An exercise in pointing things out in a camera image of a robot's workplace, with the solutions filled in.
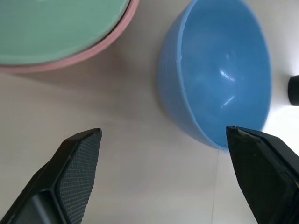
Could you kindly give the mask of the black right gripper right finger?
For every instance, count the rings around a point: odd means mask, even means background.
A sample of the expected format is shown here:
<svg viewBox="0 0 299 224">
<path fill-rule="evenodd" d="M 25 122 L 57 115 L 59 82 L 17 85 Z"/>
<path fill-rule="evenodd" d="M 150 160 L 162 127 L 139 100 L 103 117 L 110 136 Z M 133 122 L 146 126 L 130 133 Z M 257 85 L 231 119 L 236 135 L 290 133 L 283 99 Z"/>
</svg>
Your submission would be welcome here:
<svg viewBox="0 0 299 224">
<path fill-rule="evenodd" d="M 259 224 L 299 222 L 299 157 L 280 138 L 226 128 L 238 185 Z"/>
</svg>

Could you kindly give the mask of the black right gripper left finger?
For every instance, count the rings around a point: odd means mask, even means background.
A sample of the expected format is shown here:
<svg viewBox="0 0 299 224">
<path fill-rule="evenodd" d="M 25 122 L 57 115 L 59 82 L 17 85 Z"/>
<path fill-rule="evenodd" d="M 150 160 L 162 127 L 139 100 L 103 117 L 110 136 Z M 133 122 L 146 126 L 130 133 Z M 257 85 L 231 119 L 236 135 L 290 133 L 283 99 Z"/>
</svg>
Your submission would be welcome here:
<svg viewBox="0 0 299 224">
<path fill-rule="evenodd" d="M 102 130 L 65 139 L 30 179 L 2 224 L 79 224 L 94 186 Z"/>
</svg>

